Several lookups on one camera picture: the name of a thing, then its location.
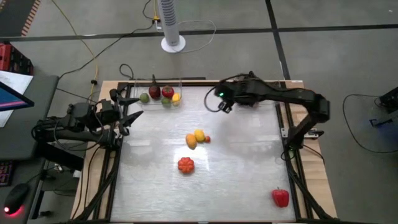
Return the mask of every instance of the monitor screen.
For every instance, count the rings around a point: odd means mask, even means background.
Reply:
[[[0,111],[34,106],[34,103],[17,91],[0,82]]]

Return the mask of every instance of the computer mouse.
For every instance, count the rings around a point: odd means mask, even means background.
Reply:
[[[4,211],[6,214],[11,215],[16,213],[25,201],[26,195],[29,192],[28,184],[16,185],[8,194],[4,202]]]

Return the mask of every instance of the clear plastic container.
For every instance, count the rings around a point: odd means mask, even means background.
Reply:
[[[157,85],[160,87],[160,90],[162,91],[163,87],[165,86],[171,86],[174,90],[174,94],[178,93],[180,94],[180,101],[178,102],[171,102],[167,104],[163,104],[162,100],[165,98],[162,94],[160,94],[160,98],[155,100],[149,97],[149,102],[148,103],[143,103],[141,101],[138,101],[137,104],[143,109],[143,110],[172,110],[172,109],[177,109],[180,107],[182,103],[182,80],[156,80]],[[151,81],[137,81],[134,84],[134,88],[132,91],[132,97],[134,98],[139,98],[142,93],[147,93],[149,95],[149,87],[152,86],[152,80]]]

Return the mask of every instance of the orange pumpkin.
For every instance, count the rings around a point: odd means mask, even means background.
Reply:
[[[189,157],[183,157],[178,162],[178,169],[184,174],[192,172],[194,168],[195,164]]]

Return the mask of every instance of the table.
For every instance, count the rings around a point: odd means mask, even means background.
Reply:
[[[217,82],[217,80],[207,80],[203,81],[200,80],[201,82]],[[196,80],[183,80],[184,83],[195,83],[197,82]],[[287,88],[303,88],[304,84],[303,81],[280,81],[285,83]],[[118,87],[119,81],[104,81],[101,92],[99,94],[99,99],[107,99],[110,100],[109,97],[109,91],[113,88]],[[300,105],[290,105],[290,109],[292,111],[292,118],[294,124],[298,124],[301,119],[305,117],[307,114],[307,110]],[[284,118],[284,124],[287,126],[287,117],[286,117],[286,111],[282,107],[282,116]],[[305,145],[310,146],[314,150],[320,152],[320,146],[318,143],[318,140],[312,140],[312,139],[306,139],[305,140]],[[87,177],[87,170],[88,170],[88,162],[90,161],[91,157],[93,156],[93,153],[95,151],[95,148],[90,149],[86,152],[86,157],[85,157],[85,164],[83,171],[85,172],[84,176]],[[328,179],[326,176],[325,172],[325,166],[323,165],[322,160],[317,156],[314,155],[314,153],[302,149],[300,151],[301,154],[301,159],[302,159],[302,166],[305,174],[305,179],[307,181],[307,187],[309,191],[312,193],[314,198],[318,201],[318,203],[325,209],[327,213],[329,213],[331,216],[335,217],[336,216],[336,210],[335,206],[333,203],[333,199],[331,196],[330,192],[330,187],[328,183]],[[91,168],[90,168],[90,179],[88,180],[88,187],[87,185],[87,180],[83,178],[83,180],[80,180],[78,190],[76,193],[75,197],[75,203],[73,205],[73,210],[71,217],[73,213],[75,212],[78,204],[79,204],[79,199],[82,197],[80,200],[80,206],[78,207],[76,215],[79,215],[83,211],[83,201],[84,201],[84,196],[85,192],[87,191],[87,203],[93,198],[95,195],[97,189],[98,189],[98,184],[100,182],[100,176],[101,176],[101,170],[103,167],[103,160],[104,160],[104,155],[105,151],[104,150],[99,150],[95,154],[95,157],[93,158],[93,161],[91,163]],[[110,168],[113,164],[113,155],[111,155],[109,159],[109,169],[108,172],[110,171]],[[80,195],[80,186],[82,184],[82,195]],[[108,196],[109,196],[109,188],[108,190],[104,193],[103,199],[101,201],[101,206],[99,210],[99,218],[105,218],[106,215],[106,205],[108,202]],[[305,204],[304,200],[302,197],[302,194],[300,193],[299,189],[297,189],[297,196],[298,196],[298,204],[300,207],[300,213],[301,217],[308,217],[306,212],[305,212]]]
[[[0,187],[1,205],[15,185],[28,181],[43,169],[45,159],[34,157],[33,153],[35,152],[36,142],[30,135],[30,130],[36,125],[39,119],[47,117],[57,83],[58,77],[56,76],[35,76],[24,93],[24,96],[35,102],[35,106],[15,110],[5,127],[0,128],[0,141],[3,148],[11,147],[13,149],[13,143],[17,141],[21,149],[25,149],[28,154],[32,153],[30,157],[27,157],[28,160],[19,161],[16,164],[12,185]],[[37,176],[29,182],[30,190],[25,199],[22,212],[15,217],[9,217],[4,212],[1,212],[0,223],[13,224],[27,222],[29,214],[33,214],[34,206],[32,205],[38,199],[37,189],[39,180],[40,177]]]

